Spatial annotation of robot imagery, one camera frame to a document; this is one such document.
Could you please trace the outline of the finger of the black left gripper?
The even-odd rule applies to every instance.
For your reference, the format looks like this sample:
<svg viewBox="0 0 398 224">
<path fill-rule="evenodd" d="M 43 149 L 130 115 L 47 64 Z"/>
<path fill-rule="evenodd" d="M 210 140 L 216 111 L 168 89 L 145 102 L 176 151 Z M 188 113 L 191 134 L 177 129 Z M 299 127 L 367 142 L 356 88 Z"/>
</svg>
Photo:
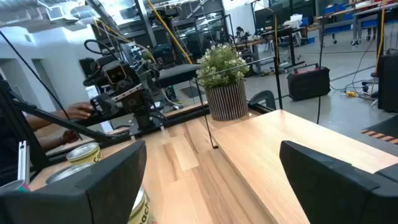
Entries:
<svg viewBox="0 0 398 224">
<path fill-rule="evenodd" d="M 123 108 L 126 112 L 133 113 L 138 107 L 145 106 L 144 91 L 138 90 L 123 98 Z"/>
<path fill-rule="evenodd" d="M 90 99 L 95 113 L 102 116 L 112 116 L 119 111 L 116 102 L 108 95 L 101 94 Z"/>
</svg>

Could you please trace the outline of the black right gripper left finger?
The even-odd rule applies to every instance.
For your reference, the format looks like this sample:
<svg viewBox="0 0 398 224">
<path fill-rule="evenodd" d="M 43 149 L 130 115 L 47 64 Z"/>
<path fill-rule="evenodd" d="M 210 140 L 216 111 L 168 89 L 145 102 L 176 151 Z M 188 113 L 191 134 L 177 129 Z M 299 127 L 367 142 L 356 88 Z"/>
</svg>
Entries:
<svg viewBox="0 0 398 224">
<path fill-rule="evenodd" d="M 146 160 L 140 140 L 38 190 L 1 193 L 0 224 L 127 224 Z"/>
</svg>

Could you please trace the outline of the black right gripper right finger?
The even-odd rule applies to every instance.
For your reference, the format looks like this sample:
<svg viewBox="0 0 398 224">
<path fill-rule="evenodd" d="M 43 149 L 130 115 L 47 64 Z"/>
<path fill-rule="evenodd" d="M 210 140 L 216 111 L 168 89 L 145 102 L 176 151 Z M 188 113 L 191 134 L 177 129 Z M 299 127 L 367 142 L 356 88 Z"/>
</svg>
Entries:
<svg viewBox="0 0 398 224">
<path fill-rule="evenodd" d="M 372 174 L 292 141 L 279 158 L 310 224 L 398 224 L 398 163 Z"/>
</svg>

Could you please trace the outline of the peach tin can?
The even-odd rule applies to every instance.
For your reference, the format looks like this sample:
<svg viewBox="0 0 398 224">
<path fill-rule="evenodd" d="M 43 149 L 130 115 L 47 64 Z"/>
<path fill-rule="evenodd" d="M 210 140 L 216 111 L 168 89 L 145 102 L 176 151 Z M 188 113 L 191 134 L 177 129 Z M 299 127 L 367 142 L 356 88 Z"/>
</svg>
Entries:
<svg viewBox="0 0 398 224">
<path fill-rule="evenodd" d="M 46 184 L 52 184 L 56 181 L 62 180 L 76 172 L 79 172 L 83 169 L 86 169 L 89 166 L 92 166 L 93 164 L 94 162 L 85 162 L 66 167 L 51 175 L 46 180 Z M 150 210 L 149 202 L 150 202 L 149 197 L 147 196 L 144 188 L 140 187 L 127 224 L 157 224 Z"/>
</svg>

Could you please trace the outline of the corn tin can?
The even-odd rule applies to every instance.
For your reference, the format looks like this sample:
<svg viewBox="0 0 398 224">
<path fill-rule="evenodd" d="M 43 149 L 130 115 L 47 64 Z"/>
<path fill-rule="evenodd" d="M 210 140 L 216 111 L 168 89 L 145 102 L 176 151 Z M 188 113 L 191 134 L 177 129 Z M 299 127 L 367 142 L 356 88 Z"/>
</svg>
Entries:
<svg viewBox="0 0 398 224">
<path fill-rule="evenodd" d="M 90 142 L 69 152 L 66 159 L 71 164 L 99 162 L 101 160 L 101 149 L 97 142 Z"/>
</svg>

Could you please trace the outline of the cherries tin can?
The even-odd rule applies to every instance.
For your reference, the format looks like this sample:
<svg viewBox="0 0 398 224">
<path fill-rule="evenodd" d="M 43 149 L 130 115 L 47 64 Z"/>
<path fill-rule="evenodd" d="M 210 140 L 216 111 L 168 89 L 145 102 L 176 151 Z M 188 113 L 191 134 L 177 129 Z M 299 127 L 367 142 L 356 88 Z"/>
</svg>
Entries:
<svg viewBox="0 0 398 224">
<path fill-rule="evenodd" d="M 25 184 L 24 180 L 15 180 L 0 187 L 0 193 L 10 191 L 30 192 L 30 188 Z"/>
</svg>

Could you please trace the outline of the person's hand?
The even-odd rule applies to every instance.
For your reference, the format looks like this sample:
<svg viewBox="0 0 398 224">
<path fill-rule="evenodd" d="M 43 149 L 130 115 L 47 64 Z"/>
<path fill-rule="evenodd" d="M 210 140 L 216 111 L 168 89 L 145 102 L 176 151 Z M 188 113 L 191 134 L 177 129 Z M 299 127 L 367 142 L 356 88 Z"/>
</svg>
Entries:
<svg viewBox="0 0 398 224">
<path fill-rule="evenodd" d="M 89 102 L 74 103 L 67 109 L 70 119 L 87 119 L 93 114 L 93 107 Z"/>
<path fill-rule="evenodd" d="M 69 144 L 72 142 L 75 142 L 80 139 L 80 136 L 78 133 L 72 131 L 72 130 L 66 130 L 59 138 L 59 144 L 64 145 L 64 144 Z"/>
</svg>

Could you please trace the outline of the black side table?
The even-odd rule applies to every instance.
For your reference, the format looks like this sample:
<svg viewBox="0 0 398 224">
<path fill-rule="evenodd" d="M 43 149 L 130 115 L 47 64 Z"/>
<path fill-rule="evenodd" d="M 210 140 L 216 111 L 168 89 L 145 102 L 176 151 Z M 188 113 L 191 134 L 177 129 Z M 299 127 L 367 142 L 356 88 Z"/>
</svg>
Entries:
<svg viewBox="0 0 398 224">
<path fill-rule="evenodd" d="M 159 72 L 159 85 L 161 88 L 186 82 L 197 77 L 200 64 L 183 64 Z"/>
</svg>

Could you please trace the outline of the silver aluminium extrusion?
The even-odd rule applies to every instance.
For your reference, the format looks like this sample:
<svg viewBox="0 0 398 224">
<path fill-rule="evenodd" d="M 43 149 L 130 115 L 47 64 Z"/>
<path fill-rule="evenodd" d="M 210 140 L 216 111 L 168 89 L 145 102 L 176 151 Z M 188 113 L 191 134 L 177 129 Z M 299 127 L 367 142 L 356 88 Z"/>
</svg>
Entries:
<svg viewBox="0 0 398 224">
<path fill-rule="evenodd" d="M 18 171 L 17 179 L 30 184 L 30 147 L 26 140 L 20 141 L 18 146 Z"/>
</svg>

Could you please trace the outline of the black floor mat striped edge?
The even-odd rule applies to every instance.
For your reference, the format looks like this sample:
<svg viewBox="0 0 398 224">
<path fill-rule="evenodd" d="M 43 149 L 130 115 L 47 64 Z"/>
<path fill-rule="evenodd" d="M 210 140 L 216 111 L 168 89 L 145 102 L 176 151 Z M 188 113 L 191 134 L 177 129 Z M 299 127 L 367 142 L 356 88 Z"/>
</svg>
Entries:
<svg viewBox="0 0 398 224">
<path fill-rule="evenodd" d="M 398 145 L 398 115 L 362 130 L 361 134 Z"/>
</svg>

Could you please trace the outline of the potted plant in striped pot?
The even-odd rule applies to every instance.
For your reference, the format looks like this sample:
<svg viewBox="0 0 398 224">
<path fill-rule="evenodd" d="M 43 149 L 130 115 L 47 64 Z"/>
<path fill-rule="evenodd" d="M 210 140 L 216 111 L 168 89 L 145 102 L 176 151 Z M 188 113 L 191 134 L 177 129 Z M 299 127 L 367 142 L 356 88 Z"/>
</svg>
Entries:
<svg viewBox="0 0 398 224">
<path fill-rule="evenodd" d="M 240 53 L 228 44 L 220 44 L 206 49 L 198 63 L 197 78 L 205 89 L 211 117 L 231 121 L 247 115 L 244 76 L 249 65 Z"/>
</svg>

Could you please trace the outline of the black case with red top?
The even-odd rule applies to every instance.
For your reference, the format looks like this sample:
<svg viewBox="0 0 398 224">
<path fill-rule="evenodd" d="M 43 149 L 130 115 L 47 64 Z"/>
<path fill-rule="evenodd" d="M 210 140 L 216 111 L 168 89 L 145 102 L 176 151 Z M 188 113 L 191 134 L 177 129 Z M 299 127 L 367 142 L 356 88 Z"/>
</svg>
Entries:
<svg viewBox="0 0 398 224">
<path fill-rule="evenodd" d="M 330 92 L 330 69 L 319 64 L 295 68 L 287 76 L 289 97 L 294 101 L 327 95 Z"/>
</svg>

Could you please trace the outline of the black equipment cabinet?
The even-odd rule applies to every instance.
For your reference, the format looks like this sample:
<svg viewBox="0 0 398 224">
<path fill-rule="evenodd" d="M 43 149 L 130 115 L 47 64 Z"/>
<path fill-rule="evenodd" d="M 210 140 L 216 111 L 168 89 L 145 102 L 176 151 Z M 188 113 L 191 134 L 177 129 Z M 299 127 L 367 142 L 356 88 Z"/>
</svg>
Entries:
<svg viewBox="0 0 398 224">
<path fill-rule="evenodd" d="M 383 55 L 377 68 L 379 77 L 378 108 L 398 113 L 398 52 Z"/>
</svg>

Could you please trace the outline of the black standing desk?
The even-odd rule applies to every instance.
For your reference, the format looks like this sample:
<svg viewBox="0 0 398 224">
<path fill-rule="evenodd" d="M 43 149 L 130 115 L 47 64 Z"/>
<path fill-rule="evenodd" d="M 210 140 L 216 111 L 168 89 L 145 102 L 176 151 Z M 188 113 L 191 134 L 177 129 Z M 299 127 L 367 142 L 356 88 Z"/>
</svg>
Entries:
<svg viewBox="0 0 398 224">
<path fill-rule="evenodd" d="M 286 66 L 286 68 L 293 68 L 297 65 L 304 64 L 305 62 L 299 61 L 296 59 L 295 56 L 295 51 L 294 51 L 294 34 L 299 34 L 301 31 L 305 30 L 304 27 L 299 27 L 299 28 L 291 28 L 291 27 L 285 27 L 282 29 L 277 29 L 274 31 L 265 31 L 261 32 L 260 36 L 263 39 L 267 39 L 268 37 L 271 37 L 272 43 L 272 49 L 274 51 L 274 56 L 277 58 L 279 65 L 282 65 L 281 62 L 281 56 L 279 55 L 279 38 L 280 37 L 288 37 L 289 41 L 287 46 L 289 47 L 289 52 L 290 52 L 290 64 Z"/>
</svg>

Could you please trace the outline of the workbench with blue bins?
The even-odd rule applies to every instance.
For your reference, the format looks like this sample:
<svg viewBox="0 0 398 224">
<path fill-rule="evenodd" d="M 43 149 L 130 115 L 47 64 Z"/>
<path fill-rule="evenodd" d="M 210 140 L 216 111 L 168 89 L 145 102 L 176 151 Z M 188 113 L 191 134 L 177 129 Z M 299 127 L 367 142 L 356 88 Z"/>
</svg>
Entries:
<svg viewBox="0 0 398 224">
<path fill-rule="evenodd" d="M 387 13 L 398 10 L 398 0 L 370 0 L 371 3 L 363 4 L 359 7 L 353 6 L 350 9 L 340 9 L 339 4 L 332 5 L 334 11 L 328 14 L 316 17 L 318 21 L 318 32 L 320 42 L 323 41 L 324 35 L 348 30 L 352 27 L 353 37 L 351 45 L 359 45 L 361 43 L 362 30 L 369 29 L 366 40 L 371 38 L 377 39 L 376 48 L 383 48 L 384 41 L 384 25 L 389 20 Z"/>
</svg>

